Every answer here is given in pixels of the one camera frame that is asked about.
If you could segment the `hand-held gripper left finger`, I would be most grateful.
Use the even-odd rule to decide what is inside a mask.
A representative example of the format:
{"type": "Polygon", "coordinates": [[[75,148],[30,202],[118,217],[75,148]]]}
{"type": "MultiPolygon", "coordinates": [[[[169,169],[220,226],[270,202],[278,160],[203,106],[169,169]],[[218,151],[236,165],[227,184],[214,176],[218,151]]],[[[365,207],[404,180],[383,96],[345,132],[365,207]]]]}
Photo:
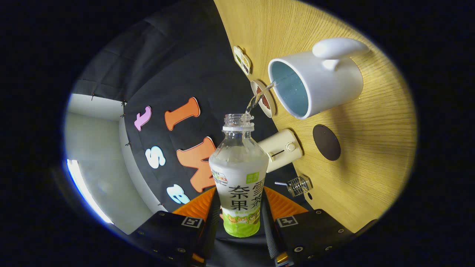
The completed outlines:
{"type": "Polygon", "coordinates": [[[175,212],[158,211],[139,227],[140,247],[167,267],[205,267],[220,222],[215,187],[175,212]]]}

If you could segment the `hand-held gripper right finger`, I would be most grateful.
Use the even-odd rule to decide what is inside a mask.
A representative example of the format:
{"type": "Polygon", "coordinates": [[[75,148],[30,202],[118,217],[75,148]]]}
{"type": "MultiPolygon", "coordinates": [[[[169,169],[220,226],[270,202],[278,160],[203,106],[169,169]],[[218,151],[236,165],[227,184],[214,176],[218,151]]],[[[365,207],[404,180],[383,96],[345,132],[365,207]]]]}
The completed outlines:
{"type": "Polygon", "coordinates": [[[268,187],[263,188],[261,222],[277,267],[302,267],[355,236],[326,211],[308,211],[268,187]]]}

